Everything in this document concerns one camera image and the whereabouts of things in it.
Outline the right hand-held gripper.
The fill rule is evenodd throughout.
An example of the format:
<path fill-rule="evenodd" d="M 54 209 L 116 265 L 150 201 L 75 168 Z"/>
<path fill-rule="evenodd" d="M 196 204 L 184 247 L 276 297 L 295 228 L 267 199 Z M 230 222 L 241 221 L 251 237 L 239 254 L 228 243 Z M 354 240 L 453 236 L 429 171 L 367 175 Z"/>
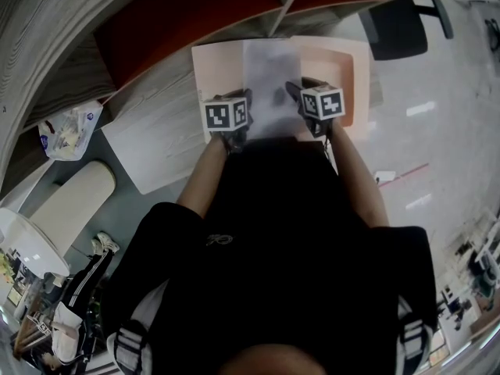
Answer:
<path fill-rule="evenodd" d="M 301 110 L 313 137 L 326 136 L 331 120 L 345 114 L 344 94 L 341 88 L 328 86 L 325 81 L 302 77 L 302 88 L 287 81 L 285 89 Z"/>

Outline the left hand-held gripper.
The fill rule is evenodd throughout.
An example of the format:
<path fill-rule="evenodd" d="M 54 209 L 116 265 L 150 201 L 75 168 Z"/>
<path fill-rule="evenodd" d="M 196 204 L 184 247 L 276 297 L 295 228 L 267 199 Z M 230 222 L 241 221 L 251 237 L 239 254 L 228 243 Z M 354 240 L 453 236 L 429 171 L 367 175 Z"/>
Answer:
<path fill-rule="evenodd" d="M 228 154 L 240 152 L 253 123 L 252 90 L 246 88 L 215 95 L 204 101 L 204 118 L 210 135 L 217 134 Z"/>

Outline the white A4 paper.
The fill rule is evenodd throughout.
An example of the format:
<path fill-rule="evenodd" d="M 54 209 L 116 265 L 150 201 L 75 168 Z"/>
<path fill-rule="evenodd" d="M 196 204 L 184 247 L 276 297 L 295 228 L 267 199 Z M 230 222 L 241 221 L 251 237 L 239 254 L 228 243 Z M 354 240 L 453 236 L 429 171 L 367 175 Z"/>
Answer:
<path fill-rule="evenodd" d="M 289 137 L 303 124 L 298 105 L 286 91 L 301 80 L 297 48 L 288 39 L 252 39 L 243 44 L 243 85 L 252 91 L 249 140 Z"/>

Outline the pink folder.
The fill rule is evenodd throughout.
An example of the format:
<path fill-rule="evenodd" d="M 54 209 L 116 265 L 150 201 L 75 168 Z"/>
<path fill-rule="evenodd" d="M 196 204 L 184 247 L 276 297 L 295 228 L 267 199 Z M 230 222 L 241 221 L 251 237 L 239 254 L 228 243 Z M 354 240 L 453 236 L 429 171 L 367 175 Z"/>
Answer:
<path fill-rule="evenodd" d="M 198 99 L 244 87 L 245 40 L 225 41 L 191 49 Z M 354 141 L 368 137 L 370 107 L 370 47 L 366 42 L 338 37 L 294 36 L 301 74 L 325 81 L 344 92 L 342 126 Z"/>

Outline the person's right forearm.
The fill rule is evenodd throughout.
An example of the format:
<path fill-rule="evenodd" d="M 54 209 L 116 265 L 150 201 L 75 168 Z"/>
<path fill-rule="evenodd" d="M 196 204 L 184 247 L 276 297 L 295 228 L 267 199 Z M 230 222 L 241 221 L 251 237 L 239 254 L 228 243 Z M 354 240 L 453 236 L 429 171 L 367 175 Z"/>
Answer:
<path fill-rule="evenodd" d="M 345 186 L 352 208 L 368 227 L 389 227 L 389 219 L 377 182 L 344 128 L 331 122 L 329 140 L 337 174 Z"/>

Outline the person's left forearm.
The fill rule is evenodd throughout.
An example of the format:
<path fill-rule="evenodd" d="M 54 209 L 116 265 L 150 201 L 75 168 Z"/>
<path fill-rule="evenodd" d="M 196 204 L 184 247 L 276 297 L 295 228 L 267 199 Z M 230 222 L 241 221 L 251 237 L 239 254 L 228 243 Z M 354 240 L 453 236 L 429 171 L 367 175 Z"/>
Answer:
<path fill-rule="evenodd" d="M 177 204 L 204 218 L 215 197 L 226 160 L 224 139 L 216 134 L 199 157 Z"/>

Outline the grey wooden shelf desk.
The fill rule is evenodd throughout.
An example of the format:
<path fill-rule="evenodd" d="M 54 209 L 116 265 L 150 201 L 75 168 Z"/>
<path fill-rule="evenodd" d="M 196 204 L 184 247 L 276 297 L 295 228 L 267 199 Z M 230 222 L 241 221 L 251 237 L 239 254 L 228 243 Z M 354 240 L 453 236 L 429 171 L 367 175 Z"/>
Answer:
<path fill-rule="evenodd" d="M 0 199 L 48 163 L 37 125 L 91 100 L 142 193 L 185 177 L 203 145 L 192 45 L 384 1 L 0 0 Z"/>

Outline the black office chair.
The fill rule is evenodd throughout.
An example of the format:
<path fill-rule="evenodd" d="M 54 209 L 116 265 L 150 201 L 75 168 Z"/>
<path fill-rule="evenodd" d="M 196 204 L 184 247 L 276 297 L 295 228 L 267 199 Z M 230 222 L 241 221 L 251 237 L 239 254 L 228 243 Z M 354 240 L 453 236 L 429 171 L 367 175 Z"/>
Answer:
<path fill-rule="evenodd" d="M 374 60 L 406 59 L 425 53 L 428 43 L 422 16 L 437 18 L 445 38 L 454 38 L 442 1 L 431 1 L 427 6 L 413 0 L 391 0 L 359 13 Z"/>

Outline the person's black t-shirt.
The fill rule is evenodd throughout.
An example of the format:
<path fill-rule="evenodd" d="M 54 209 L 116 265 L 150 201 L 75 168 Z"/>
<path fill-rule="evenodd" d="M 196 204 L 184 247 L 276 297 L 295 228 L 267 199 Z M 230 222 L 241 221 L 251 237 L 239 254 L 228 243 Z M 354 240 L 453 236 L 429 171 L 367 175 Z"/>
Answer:
<path fill-rule="evenodd" d="M 204 218 L 151 207 L 101 315 L 108 338 L 146 338 L 152 375 L 216 375 L 256 345 L 327 375 L 413 375 L 438 325 L 426 231 L 368 227 L 320 144 L 293 139 L 229 154 Z"/>

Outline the plastic bag of tissues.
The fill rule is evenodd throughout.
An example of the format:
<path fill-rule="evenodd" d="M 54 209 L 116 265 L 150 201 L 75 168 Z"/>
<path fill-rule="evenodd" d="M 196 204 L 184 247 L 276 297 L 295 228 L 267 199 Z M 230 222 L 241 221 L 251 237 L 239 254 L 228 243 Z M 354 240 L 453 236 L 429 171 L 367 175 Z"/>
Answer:
<path fill-rule="evenodd" d="M 49 159 L 78 161 L 87 150 L 103 106 L 88 102 L 38 124 L 42 147 Z"/>

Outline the black chair base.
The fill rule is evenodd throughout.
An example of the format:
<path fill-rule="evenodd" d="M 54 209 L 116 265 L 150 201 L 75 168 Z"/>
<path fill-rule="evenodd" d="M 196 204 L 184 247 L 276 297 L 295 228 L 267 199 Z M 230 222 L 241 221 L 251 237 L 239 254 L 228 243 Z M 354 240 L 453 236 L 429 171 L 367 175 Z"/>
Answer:
<path fill-rule="evenodd" d="M 500 26 L 494 18 L 486 19 L 484 23 L 487 28 L 489 48 L 492 52 L 497 52 L 500 50 Z"/>

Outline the yellow flowers in vase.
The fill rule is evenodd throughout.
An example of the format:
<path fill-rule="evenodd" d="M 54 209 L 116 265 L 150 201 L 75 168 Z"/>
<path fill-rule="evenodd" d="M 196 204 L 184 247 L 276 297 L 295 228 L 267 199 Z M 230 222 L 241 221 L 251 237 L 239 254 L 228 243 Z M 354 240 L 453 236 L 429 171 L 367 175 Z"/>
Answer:
<path fill-rule="evenodd" d="M 8 256 L 0 249 L 0 276 L 8 283 L 13 284 L 15 274 Z"/>

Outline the white round table ribbed pedestal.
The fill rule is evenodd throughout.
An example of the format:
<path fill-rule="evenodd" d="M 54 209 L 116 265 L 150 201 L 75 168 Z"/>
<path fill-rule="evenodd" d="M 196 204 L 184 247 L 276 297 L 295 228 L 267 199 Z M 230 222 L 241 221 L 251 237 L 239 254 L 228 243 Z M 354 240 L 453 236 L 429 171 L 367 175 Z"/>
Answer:
<path fill-rule="evenodd" d="M 29 218 L 0 208 L 0 249 L 13 249 L 39 278 L 46 273 L 68 277 L 64 255 L 79 233 L 116 188 L 108 166 L 92 161 L 74 174 Z"/>

